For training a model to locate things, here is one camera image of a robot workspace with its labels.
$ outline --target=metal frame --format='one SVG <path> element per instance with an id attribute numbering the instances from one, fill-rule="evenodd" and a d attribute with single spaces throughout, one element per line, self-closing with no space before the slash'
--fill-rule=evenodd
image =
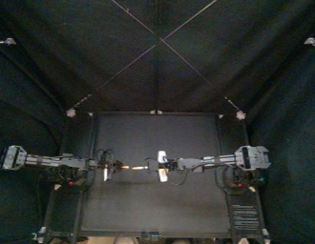
<path id="1" fill-rule="evenodd" d="M 169 113 L 169 115 L 187 115 L 186 113 Z M 190 114 L 191 116 L 214 116 L 214 114 L 212 113 L 193 113 Z M 216 126 L 217 126 L 217 141 L 218 141 L 218 154 L 222 154 L 222 139 L 221 139 L 221 135 L 220 132 L 222 130 L 222 124 L 221 124 L 221 120 L 217 116 L 214 116 L 214 120 L 216 120 Z M 96 127 L 96 118 L 95 116 L 92 117 L 92 122 L 91 122 L 91 155 L 92 155 L 92 150 L 94 150 L 94 140 L 95 140 L 95 127 Z M 245 134 L 245 143 L 249 142 L 249 137 L 246 134 L 246 129 L 242 129 L 242 132 Z M 126 237 L 143 237 L 147 239 L 155 239 L 155 238 L 161 238 L 161 237 L 190 237 L 190 238 L 232 238 L 233 243 L 237 244 L 241 240 L 242 237 L 245 238 L 254 238 L 260 244 L 264 244 L 264 235 L 263 235 L 263 229 L 264 227 L 264 216 L 263 216 L 263 210 L 261 210 L 261 203 L 260 203 L 260 198 L 258 198 L 258 191 L 256 191 L 256 193 L 253 193 L 254 196 L 254 208 L 257 210 L 258 213 L 258 223 L 260 223 L 260 228 L 257 229 L 257 231 L 253 234 L 240 234 L 236 232 L 236 225 L 234 225 L 234 218 L 233 218 L 233 209 L 232 209 L 232 202 L 234 201 L 234 199 L 240 196 L 237 195 L 225 195 L 226 198 L 226 207 L 228 207 L 228 233 L 205 233 L 205 234 L 194 234 L 194 233 L 154 233 L 154 232 L 149 232 L 149 233 L 142 233 L 142 232 L 118 232 L 118 231 L 83 231 L 82 230 L 82 219 L 83 219 L 83 205 L 84 205 L 84 201 L 86 201 L 86 195 L 87 192 L 86 190 L 79 192 L 79 197 L 78 197 L 78 207 L 76 207 L 76 216 L 75 216 L 75 222 L 72 225 L 72 231 L 70 233 L 63 233 L 63 232 L 53 232 L 53 230 L 49 229 L 49 224 L 51 224 L 51 214 L 53 211 L 53 207 L 55 207 L 55 200 L 56 200 L 56 191 L 52 190 L 52 194 L 51 194 L 51 200 L 49 200 L 49 205 L 48 205 L 48 211 L 47 211 L 47 215 L 45 215 L 45 219 L 44 219 L 44 226 L 47 227 L 47 238 L 44 243 L 48 243 L 47 241 L 51 240 L 51 238 L 53 236 L 67 236 L 71 240 L 71 244 L 76 243 L 76 238 L 78 236 L 126 236 Z"/>

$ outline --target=metal bracket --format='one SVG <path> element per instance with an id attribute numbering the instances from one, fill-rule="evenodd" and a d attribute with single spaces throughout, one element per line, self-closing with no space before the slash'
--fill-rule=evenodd
<path id="1" fill-rule="evenodd" d="M 147 239 L 149 241 L 157 242 L 161 240 L 162 236 L 158 232 L 149 232 L 149 233 L 143 232 L 142 238 Z"/>

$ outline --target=white object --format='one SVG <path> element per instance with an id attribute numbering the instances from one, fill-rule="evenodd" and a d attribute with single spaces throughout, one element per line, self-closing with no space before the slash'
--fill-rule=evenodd
<path id="1" fill-rule="evenodd" d="M 159 177 L 161 177 L 161 182 L 169 181 L 169 170 L 167 169 L 159 169 Z"/>
<path id="2" fill-rule="evenodd" d="M 240 120 L 242 120 L 242 119 L 246 118 L 246 114 L 245 114 L 242 111 L 237 111 L 236 114 L 237 114 L 236 117 L 237 117 Z"/>
<path id="3" fill-rule="evenodd" d="M 159 151 L 158 152 L 158 162 L 161 164 L 167 163 L 167 155 L 166 155 L 166 151 Z"/>
<path id="4" fill-rule="evenodd" d="M 72 118 L 76 115 L 76 110 L 75 109 L 70 109 L 70 110 L 65 111 L 65 114 L 67 114 L 68 117 Z"/>
<path id="5" fill-rule="evenodd" d="M 315 38 L 313 37 L 308 37 L 304 41 L 304 44 L 305 45 L 312 45 L 315 47 Z"/>

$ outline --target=wire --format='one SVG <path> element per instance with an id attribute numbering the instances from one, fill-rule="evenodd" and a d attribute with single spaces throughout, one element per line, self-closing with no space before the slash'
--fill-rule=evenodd
<path id="1" fill-rule="evenodd" d="M 169 178 L 169 182 L 170 182 L 174 186 L 181 186 L 181 185 L 183 185 L 185 182 L 186 182 L 186 179 L 187 179 L 187 175 L 189 175 L 190 170 L 186 170 L 186 174 L 185 174 L 185 177 L 183 177 L 182 182 L 181 182 L 181 183 L 175 183 L 175 182 L 173 182 L 173 181 L 170 180 L 170 175 L 169 175 L 166 166 L 165 166 L 163 164 L 161 164 L 161 165 L 162 165 L 162 167 L 163 167 L 163 169 L 165 169 L 166 176 L 167 176 L 167 178 Z"/>

